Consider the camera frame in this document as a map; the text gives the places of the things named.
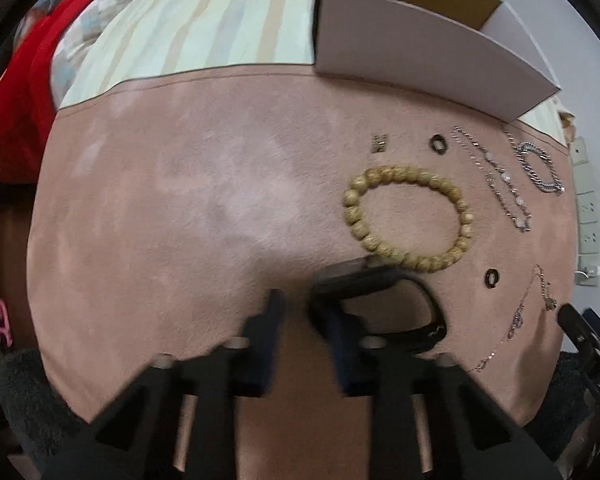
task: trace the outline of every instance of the cardboard box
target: cardboard box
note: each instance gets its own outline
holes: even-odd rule
[[[316,0],[318,73],[437,95],[510,122],[559,89],[500,0]]]

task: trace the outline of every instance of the red fabric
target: red fabric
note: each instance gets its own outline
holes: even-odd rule
[[[56,117],[51,59],[65,30],[93,0],[63,0],[40,19],[0,79],[0,182],[36,182]]]

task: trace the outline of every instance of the bolt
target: bolt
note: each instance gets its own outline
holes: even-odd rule
[[[151,361],[151,366],[153,368],[160,368],[160,370],[167,370],[173,367],[174,362],[175,359],[170,354],[156,354]]]
[[[244,350],[249,348],[251,341],[248,337],[232,336],[224,342],[224,347],[230,350]]]
[[[367,335],[360,341],[360,346],[367,350],[378,350],[386,346],[386,339],[377,335]]]

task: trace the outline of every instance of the beaded bracelet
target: beaded bracelet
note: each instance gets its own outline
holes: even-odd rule
[[[445,195],[454,204],[460,215],[460,232],[455,243],[446,253],[436,256],[407,253],[392,247],[371,233],[369,225],[363,219],[360,197],[368,189],[391,182],[428,186]],[[464,252],[469,248],[469,241],[473,236],[474,215],[468,211],[469,205],[462,198],[460,188],[448,178],[432,173],[426,168],[410,165],[369,168],[362,175],[352,179],[349,189],[344,192],[342,204],[346,208],[344,218],[351,228],[351,234],[361,241],[367,251],[377,254],[388,264],[400,265],[419,272],[437,272],[450,267],[462,258]]]

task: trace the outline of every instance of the silver necklace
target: silver necklace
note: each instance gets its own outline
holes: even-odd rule
[[[534,267],[534,270],[531,274],[531,281],[529,282],[529,285],[527,286],[525,293],[522,296],[522,299],[520,300],[518,308],[516,309],[516,311],[513,315],[513,319],[511,320],[509,329],[505,332],[505,335],[502,336],[502,339],[493,348],[493,350],[488,355],[488,357],[486,359],[483,359],[482,361],[480,361],[478,363],[477,367],[472,368],[469,371],[481,372],[482,370],[484,370],[487,367],[487,364],[489,363],[489,361],[491,361],[494,358],[494,356],[496,355],[496,352],[498,351],[500,346],[505,341],[511,341],[513,339],[513,336],[516,335],[516,330],[519,330],[520,328],[522,328],[522,324],[524,322],[524,320],[522,318],[522,313],[524,312],[524,309],[525,309],[525,300],[526,300],[526,297],[529,295],[529,292],[531,291],[531,287],[533,286],[534,281],[536,280],[536,276],[538,276],[540,278],[540,286],[542,289],[542,298],[544,299],[544,309],[546,311],[550,311],[558,306],[558,302],[555,301],[554,298],[552,298],[551,295],[549,294],[549,283],[547,283],[544,278],[544,270],[542,270],[541,266],[536,264],[536,266]]]
[[[551,156],[549,156],[545,150],[539,146],[536,146],[532,142],[524,141],[520,142],[520,144],[516,144],[513,136],[507,130],[503,129],[503,131],[506,134],[507,139],[509,139],[509,144],[511,144],[513,151],[516,153],[516,157],[520,161],[520,164],[522,164],[522,169],[525,170],[526,174],[528,174],[531,182],[533,182],[536,187],[544,193],[555,193],[560,195],[564,191],[564,186],[562,185],[562,181],[555,171],[554,162],[551,160]],[[538,174],[531,167],[531,164],[529,164],[526,160],[526,156],[529,153],[535,153],[540,157],[540,160],[542,160],[549,167],[551,177],[554,180],[553,182],[544,182],[538,176]]]
[[[516,228],[520,229],[523,233],[531,231],[531,213],[526,208],[525,201],[522,200],[520,193],[518,192],[516,187],[511,182],[510,174],[507,173],[507,171],[501,165],[499,165],[497,162],[495,162],[493,160],[493,155],[490,152],[488,152],[488,150],[483,145],[481,145],[480,142],[475,140],[474,136],[472,136],[468,132],[464,131],[460,126],[454,127],[453,132],[451,133],[451,136],[458,142],[458,144],[460,144],[460,146],[462,146],[462,148],[469,154],[469,157],[474,162],[474,164],[484,173],[484,176],[487,178],[487,183],[489,184],[489,187],[491,188],[493,193],[496,195],[496,198],[498,199],[498,202],[500,202],[500,205],[502,206],[505,213],[507,214],[507,217],[511,218],[511,220],[513,221],[513,224],[516,226]],[[513,195],[516,205],[518,206],[520,211],[522,211],[521,218],[517,217],[516,215],[514,215],[511,212],[511,209],[509,209],[509,206],[507,205],[507,203],[504,201],[504,199],[502,197],[502,193],[496,189],[496,185],[495,185],[496,179],[493,174],[493,171],[488,171],[482,165],[480,160],[478,160],[478,157],[476,157],[473,154],[472,150],[464,142],[464,140],[462,139],[462,136],[465,136],[467,138],[467,140],[472,144],[472,146],[474,148],[478,149],[482,153],[482,157],[484,158],[484,160],[486,162],[488,162],[489,164],[491,164],[493,166],[493,169],[500,174],[500,178],[502,179],[502,181],[507,185],[507,187],[509,187],[509,191]]]

